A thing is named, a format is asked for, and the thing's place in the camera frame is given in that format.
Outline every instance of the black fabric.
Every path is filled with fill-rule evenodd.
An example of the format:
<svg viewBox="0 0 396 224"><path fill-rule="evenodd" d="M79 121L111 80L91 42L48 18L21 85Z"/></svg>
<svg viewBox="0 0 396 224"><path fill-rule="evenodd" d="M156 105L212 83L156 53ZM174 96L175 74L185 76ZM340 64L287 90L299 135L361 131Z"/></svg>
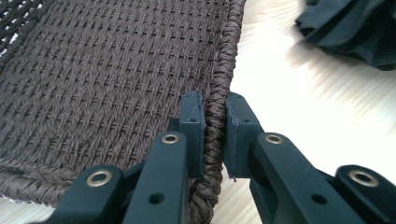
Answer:
<svg viewBox="0 0 396 224"><path fill-rule="evenodd" d="M396 68L396 1L309 1L296 20L308 43L363 60L381 70Z"/></svg>

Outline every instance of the woven basket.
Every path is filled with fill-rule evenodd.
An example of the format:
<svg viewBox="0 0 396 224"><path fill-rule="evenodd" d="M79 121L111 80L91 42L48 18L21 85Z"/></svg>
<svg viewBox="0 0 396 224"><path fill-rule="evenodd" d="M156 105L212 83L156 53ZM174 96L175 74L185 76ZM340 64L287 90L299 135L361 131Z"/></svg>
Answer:
<svg viewBox="0 0 396 224"><path fill-rule="evenodd" d="M205 96L205 179L220 193L225 98L245 0L0 2L0 195L55 206L79 172L145 159L182 94Z"/></svg>

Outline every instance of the wicker texture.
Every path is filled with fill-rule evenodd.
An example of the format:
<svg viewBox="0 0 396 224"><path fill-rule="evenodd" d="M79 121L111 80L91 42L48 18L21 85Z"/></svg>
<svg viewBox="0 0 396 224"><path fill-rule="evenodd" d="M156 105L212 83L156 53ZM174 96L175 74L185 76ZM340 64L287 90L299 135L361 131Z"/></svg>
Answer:
<svg viewBox="0 0 396 224"><path fill-rule="evenodd" d="M198 90L205 179L191 181L190 218L210 221L245 1L33 2L35 19L1 43L0 194L56 205L88 167L127 170L178 116L181 95Z"/></svg>

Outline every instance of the woven surface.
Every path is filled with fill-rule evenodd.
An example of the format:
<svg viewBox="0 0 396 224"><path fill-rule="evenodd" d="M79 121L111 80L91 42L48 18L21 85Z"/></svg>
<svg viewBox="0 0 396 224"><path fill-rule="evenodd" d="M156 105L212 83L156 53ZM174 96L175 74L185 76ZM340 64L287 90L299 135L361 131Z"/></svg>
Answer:
<svg viewBox="0 0 396 224"><path fill-rule="evenodd" d="M244 2L34 1L28 11L40 17L21 22L0 49L0 194L56 205L88 167L127 170L178 116L181 95L198 90L205 179L191 181L190 218L208 222ZM0 15L21 9L11 5ZM10 22L0 20L2 32Z"/></svg>

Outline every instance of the black plastic part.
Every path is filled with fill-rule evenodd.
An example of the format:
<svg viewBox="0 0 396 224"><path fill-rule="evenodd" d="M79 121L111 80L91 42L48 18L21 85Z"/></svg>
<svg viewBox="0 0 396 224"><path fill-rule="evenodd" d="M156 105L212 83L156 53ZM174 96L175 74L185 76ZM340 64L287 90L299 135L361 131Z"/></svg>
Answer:
<svg viewBox="0 0 396 224"><path fill-rule="evenodd" d="M103 186L88 186L88 177L97 171L109 171L111 179ZM85 170L62 197L52 216L42 223L113 223L124 198L119 191L122 180L122 171L115 166L99 165Z"/></svg>
<svg viewBox="0 0 396 224"><path fill-rule="evenodd" d="M274 223L364 223L288 138L261 133L258 142L253 152L258 163L251 169L263 172L277 197L276 213L261 217ZM259 210L268 212L271 209Z"/></svg>
<svg viewBox="0 0 396 224"><path fill-rule="evenodd" d="M396 187L382 175L357 165L342 166L334 184L367 223L396 223Z"/></svg>
<svg viewBox="0 0 396 224"><path fill-rule="evenodd" d="M227 130L224 146L224 164L229 177L250 178L248 150L262 133L262 126L245 98L234 92L226 101Z"/></svg>
<svg viewBox="0 0 396 224"><path fill-rule="evenodd" d="M172 135L178 140L169 137L168 143L163 141ZM182 133L160 133L151 145L122 223L186 223L188 193L187 139Z"/></svg>
<svg viewBox="0 0 396 224"><path fill-rule="evenodd" d="M198 91L190 91L181 98L178 131L186 135L189 178L204 177L204 134L205 111L204 98Z"/></svg>

